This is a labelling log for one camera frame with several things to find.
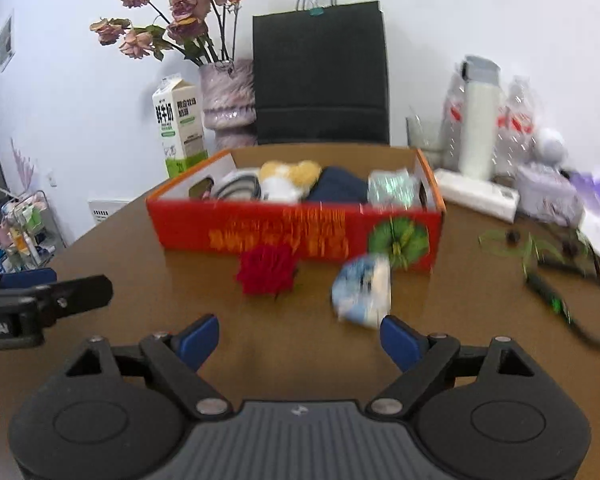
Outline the dried pink flower bouquet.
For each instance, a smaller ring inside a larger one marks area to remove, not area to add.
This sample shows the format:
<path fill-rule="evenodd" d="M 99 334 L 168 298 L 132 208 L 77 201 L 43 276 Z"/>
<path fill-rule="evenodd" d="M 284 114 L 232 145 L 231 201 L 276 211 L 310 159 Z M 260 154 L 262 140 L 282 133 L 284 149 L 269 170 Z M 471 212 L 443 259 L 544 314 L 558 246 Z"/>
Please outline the dried pink flower bouquet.
<path fill-rule="evenodd" d="M 236 58 L 238 16 L 244 0 L 120 0 L 125 9 L 148 8 L 155 19 L 139 25 L 129 18 L 101 18 L 90 25 L 103 47 L 115 46 L 127 58 L 168 51 L 201 67 L 230 64 Z"/>

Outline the clear crinkled plastic bag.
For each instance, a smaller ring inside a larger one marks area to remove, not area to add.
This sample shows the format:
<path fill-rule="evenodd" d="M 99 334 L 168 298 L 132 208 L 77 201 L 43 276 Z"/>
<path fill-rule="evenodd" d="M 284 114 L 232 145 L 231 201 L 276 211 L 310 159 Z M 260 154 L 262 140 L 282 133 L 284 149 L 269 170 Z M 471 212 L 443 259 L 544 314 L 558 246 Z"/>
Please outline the clear crinkled plastic bag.
<path fill-rule="evenodd" d="M 410 208 L 419 201 L 420 180 L 406 168 L 374 170 L 367 179 L 367 203 L 375 207 Z"/>

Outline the black paper shopping bag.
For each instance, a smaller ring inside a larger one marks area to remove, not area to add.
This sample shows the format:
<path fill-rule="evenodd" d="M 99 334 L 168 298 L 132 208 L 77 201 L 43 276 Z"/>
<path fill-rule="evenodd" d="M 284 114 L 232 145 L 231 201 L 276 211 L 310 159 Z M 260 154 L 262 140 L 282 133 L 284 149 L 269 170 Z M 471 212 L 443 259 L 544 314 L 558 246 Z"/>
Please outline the black paper shopping bag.
<path fill-rule="evenodd" d="M 309 6 L 252 20 L 259 144 L 387 144 L 384 16 L 376 1 Z"/>

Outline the white round speaker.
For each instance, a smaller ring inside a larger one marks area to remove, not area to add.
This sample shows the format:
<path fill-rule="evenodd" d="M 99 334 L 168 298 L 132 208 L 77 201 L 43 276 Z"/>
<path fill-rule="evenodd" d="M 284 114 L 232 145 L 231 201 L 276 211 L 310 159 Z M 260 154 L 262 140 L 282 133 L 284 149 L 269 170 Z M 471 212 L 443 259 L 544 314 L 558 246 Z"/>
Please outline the white round speaker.
<path fill-rule="evenodd" d="M 533 156 L 536 162 L 557 166 L 567 157 L 562 134 L 553 128 L 539 128 L 534 134 Z"/>

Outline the right clear water bottle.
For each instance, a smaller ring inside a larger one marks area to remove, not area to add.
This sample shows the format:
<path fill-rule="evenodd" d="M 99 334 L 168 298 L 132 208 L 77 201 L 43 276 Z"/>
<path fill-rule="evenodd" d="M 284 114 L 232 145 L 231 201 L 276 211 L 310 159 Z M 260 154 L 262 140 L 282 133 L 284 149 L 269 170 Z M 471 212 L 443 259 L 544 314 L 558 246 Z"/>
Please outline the right clear water bottle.
<path fill-rule="evenodd" d="M 535 130 L 535 106 L 528 77 L 515 76 L 498 120 L 495 175 L 513 177 L 516 169 L 531 158 Z"/>

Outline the white box on floor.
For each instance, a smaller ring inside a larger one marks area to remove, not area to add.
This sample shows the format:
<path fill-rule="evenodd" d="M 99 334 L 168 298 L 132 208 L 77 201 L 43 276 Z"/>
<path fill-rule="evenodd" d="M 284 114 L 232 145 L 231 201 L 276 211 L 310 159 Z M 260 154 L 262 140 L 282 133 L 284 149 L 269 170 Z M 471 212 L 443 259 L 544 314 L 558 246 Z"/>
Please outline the white box on floor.
<path fill-rule="evenodd" d="M 102 223 L 120 209 L 131 203 L 127 198 L 96 198 L 87 202 L 88 209 L 96 224 Z"/>

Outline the clear water bottle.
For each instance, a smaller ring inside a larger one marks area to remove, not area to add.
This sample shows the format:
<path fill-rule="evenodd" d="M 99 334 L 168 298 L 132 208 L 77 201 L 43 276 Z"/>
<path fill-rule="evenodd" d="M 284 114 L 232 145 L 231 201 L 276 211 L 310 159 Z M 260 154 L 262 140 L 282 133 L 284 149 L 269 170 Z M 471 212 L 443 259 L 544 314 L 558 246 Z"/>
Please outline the clear water bottle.
<path fill-rule="evenodd" d="M 457 68 L 452 76 L 443 105 L 440 127 L 442 141 L 442 167 L 456 171 L 460 158 L 460 134 L 463 125 L 465 81 Z"/>
<path fill-rule="evenodd" d="M 528 77 L 515 76 L 498 120 L 495 175 L 513 177 L 516 169 L 531 158 L 535 130 L 535 106 Z"/>

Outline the white green milk carton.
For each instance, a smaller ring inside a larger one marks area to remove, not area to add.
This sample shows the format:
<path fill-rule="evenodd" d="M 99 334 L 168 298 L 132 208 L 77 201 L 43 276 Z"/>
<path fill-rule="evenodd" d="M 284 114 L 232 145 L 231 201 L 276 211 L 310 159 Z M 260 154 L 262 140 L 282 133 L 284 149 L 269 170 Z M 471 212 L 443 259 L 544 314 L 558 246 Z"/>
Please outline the white green milk carton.
<path fill-rule="evenodd" d="M 198 90 L 180 74 L 166 76 L 152 95 L 166 171 L 174 178 L 208 157 Z"/>

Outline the yellow white plush hamster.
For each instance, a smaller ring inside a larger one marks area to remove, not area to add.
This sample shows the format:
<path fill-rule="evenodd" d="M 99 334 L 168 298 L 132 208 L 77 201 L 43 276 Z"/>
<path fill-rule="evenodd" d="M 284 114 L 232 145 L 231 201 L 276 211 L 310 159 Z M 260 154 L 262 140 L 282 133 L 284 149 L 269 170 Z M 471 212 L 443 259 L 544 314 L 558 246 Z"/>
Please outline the yellow white plush hamster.
<path fill-rule="evenodd" d="M 271 160 L 259 169 L 261 200 L 296 204 L 309 195 L 323 168 L 313 160 L 285 164 Z"/>

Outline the clear drinking glass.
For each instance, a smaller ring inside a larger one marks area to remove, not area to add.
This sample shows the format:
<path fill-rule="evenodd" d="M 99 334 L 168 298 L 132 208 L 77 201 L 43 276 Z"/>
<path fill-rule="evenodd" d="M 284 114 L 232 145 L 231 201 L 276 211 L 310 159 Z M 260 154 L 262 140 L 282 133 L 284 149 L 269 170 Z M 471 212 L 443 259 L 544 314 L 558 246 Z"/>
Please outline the clear drinking glass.
<path fill-rule="evenodd" d="M 406 135 L 407 145 L 421 150 L 431 167 L 442 165 L 444 141 L 438 120 L 422 119 L 418 115 L 407 116 Z"/>

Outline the red knitted cloth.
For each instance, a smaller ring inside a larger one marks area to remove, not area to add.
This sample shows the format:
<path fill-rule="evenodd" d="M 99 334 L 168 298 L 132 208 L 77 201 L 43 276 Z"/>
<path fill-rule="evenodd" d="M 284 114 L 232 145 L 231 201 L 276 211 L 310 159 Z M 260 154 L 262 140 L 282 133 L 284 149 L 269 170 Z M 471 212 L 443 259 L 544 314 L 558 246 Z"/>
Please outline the red knitted cloth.
<path fill-rule="evenodd" d="M 290 246 L 259 245 L 240 256 L 236 281 L 245 295 L 277 297 L 294 287 L 297 266 Z"/>

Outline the blue white snack packet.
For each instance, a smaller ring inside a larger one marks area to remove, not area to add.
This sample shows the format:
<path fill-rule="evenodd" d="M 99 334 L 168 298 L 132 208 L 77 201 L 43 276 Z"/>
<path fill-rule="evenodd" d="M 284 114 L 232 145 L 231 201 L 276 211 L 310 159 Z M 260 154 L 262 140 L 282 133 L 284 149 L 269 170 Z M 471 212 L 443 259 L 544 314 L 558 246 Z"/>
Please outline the blue white snack packet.
<path fill-rule="evenodd" d="M 330 290 L 339 321 L 378 330 L 391 311 L 391 266 L 381 254 L 367 254 L 346 262 Z"/>

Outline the navy blue zip pouch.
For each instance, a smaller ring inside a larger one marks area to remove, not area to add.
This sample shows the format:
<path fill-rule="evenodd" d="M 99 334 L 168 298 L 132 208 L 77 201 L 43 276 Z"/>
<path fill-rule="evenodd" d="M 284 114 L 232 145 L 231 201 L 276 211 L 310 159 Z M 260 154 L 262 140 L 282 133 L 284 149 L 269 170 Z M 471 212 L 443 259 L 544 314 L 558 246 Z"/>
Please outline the navy blue zip pouch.
<path fill-rule="evenodd" d="M 366 204 L 367 182 L 340 167 L 329 166 L 304 199 L 306 202 L 335 204 Z"/>

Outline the white thermos bottle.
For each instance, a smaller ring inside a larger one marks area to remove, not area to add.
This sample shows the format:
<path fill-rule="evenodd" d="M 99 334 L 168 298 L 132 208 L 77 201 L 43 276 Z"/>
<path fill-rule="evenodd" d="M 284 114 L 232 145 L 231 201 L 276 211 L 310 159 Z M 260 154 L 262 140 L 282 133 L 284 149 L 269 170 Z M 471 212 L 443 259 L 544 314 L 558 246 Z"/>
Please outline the white thermos bottle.
<path fill-rule="evenodd" d="M 498 137 L 500 66 L 487 58 L 467 55 L 462 76 L 465 97 L 458 170 L 465 177 L 487 181 L 492 177 L 492 157 Z"/>

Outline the purple plastic bag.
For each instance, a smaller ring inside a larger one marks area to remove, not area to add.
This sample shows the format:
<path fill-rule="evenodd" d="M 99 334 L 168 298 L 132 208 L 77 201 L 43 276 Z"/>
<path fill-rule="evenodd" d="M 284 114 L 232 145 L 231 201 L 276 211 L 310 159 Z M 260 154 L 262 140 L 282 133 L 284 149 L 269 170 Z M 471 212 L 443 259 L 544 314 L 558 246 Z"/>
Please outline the purple plastic bag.
<path fill-rule="evenodd" d="M 592 174 L 573 172 L 569 180 L 576 188 L 583 206 L 600 216 L 600 179 L 594 179 Z"/>

